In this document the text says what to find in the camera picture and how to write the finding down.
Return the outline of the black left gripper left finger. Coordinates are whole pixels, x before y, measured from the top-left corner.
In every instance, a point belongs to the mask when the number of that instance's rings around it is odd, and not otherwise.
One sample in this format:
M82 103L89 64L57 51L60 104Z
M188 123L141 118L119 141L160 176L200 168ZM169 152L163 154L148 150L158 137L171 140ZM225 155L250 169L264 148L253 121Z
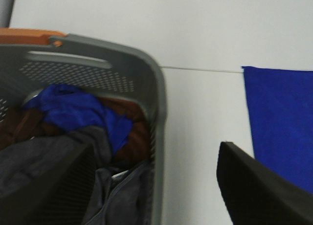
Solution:
M91 145L76 146L52 169L0 200L2 225L80 225L95 181Z

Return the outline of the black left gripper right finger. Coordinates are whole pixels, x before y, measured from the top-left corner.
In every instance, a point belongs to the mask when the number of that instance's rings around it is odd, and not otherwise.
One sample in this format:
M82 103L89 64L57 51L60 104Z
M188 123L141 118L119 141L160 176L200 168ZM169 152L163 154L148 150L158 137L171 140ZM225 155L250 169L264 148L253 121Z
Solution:
M313 196L284 180L232 142L221 142L220 192L234 225L311 225Z

